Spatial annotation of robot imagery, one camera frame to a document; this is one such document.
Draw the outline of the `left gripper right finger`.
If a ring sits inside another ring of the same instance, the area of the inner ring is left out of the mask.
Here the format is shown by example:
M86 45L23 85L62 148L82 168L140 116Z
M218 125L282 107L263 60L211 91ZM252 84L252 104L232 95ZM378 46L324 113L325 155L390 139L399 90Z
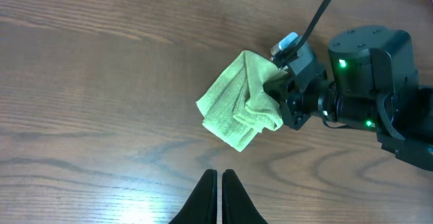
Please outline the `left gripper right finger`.
M222 224L267 224L232 169L222 178Z

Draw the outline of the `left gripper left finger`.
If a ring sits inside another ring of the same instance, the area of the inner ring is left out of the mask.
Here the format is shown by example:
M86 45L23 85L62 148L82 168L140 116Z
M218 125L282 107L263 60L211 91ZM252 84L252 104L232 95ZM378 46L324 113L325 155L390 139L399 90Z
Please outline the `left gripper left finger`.
M217 171L204 172L182 209L170 224L217 223Z

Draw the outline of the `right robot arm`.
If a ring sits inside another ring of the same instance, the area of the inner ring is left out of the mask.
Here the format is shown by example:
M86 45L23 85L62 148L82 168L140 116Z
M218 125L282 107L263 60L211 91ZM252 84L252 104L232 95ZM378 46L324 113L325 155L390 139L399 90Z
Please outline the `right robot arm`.
M432 170L432 88L420 85L411 36L367 25L328 45L328 77L309 44L284 41L273 61L285 74L265 83L284 125L300 129L312 116L334 129L374 132L382 149Z

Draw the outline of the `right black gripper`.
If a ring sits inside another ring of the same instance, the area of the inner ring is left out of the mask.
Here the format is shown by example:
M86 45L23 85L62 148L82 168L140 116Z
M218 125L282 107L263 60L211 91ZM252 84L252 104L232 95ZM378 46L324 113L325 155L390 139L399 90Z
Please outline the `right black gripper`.
M283 69L285 75L264 84L265 93L279 106L283 124L299 130L311 116L322 118L324 123L336 122L335 82L327 78L325 67L308 43L297 55Z

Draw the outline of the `green microfiber cloth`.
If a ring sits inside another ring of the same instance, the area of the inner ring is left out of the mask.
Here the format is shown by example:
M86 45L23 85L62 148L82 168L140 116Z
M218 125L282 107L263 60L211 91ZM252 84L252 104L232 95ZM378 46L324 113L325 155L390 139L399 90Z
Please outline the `green microfiber cloth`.
M196 102L203 126L238 152L264 129L283 125L279 104L263 85L287 72L252 51L242 51Z

